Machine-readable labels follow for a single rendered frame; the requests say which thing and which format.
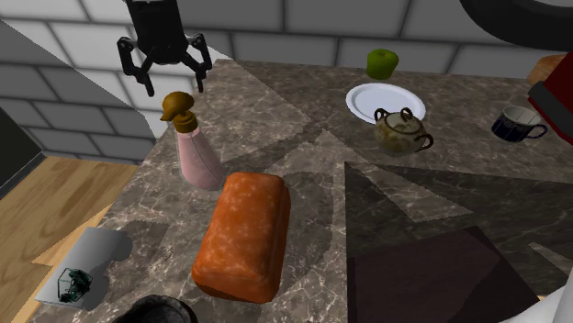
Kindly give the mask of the dark blue cup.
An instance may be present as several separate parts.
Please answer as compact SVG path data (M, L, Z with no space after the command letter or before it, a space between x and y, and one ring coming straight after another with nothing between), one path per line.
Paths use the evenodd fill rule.
M548 127L541 123L541 116L523 106L505 106L491 126L491 132L508 142L542 138Z

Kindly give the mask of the clear glass cube dark figure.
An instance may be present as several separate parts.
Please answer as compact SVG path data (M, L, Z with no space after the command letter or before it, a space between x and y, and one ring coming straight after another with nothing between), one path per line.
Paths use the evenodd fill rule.
M77 302L91 289L93 277L79 269L65 268L58 278L58 299L63 303Z

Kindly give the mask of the red box with black band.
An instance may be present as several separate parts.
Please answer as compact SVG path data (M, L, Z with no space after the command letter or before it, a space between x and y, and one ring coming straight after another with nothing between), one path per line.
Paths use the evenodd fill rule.
M573 146L573 52L540 59L527 77L528 101Z

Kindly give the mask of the white plate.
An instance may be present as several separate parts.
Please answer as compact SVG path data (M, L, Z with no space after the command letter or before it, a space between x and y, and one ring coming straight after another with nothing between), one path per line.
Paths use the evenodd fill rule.
M417 95L392 84L357 85L347 93L345 102L355 116L370 124L376 123L374 115L378 108L396 113L407 107L420 120L426 115L425 105Z

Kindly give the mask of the beige two-handled sugar pot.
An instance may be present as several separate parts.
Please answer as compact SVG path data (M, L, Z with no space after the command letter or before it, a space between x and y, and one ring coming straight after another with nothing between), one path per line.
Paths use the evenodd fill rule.
M378 108L374 117L376 121L375 140L387 156L403 157L428 150L434 144L433 136L426 131L422 122L407 107L394 113Z

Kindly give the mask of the black bowl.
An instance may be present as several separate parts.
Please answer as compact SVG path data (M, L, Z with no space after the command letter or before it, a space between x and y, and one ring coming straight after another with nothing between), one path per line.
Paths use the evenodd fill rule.
M186 303L167 295L147 295L112 323L199 323Z

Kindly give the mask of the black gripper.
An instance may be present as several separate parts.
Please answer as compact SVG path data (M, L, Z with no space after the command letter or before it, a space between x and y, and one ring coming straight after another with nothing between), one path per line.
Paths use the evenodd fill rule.
M121 37L117 41L122 70L127 76L134 76L146 88L147 95L155 92L149 75L154 63L177 64L182 62L196 76L197 90L204 92L203 81L207 71L213 67L208 45L202 33L185 36L176 0L136 1L125 0L137 34L137 42ZM188 44L199 50L202 62L195 60L187 51ZM141 67L136 67L132 51L138 48L146 54Z

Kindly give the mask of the orange bread loaf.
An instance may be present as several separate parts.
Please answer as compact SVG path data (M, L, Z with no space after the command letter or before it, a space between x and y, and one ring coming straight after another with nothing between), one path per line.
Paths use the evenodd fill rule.
M224 184L192 267L196 286L218 298L267 303L279 290L290 194L266 173L233 173Z

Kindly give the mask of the green apple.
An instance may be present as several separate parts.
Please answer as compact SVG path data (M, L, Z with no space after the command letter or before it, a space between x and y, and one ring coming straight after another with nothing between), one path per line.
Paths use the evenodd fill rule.
M377 80L388 79L399 64L399 56L384 49L372 50L366 58L366 74Z

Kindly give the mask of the pink spray bottle brown top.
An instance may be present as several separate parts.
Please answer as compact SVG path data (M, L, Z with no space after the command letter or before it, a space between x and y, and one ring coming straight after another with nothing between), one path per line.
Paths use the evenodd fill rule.
M172 92L163 102L161 121L174 125L181 174L194 187L218 190L226 171L191 111L195 100L185 92Z

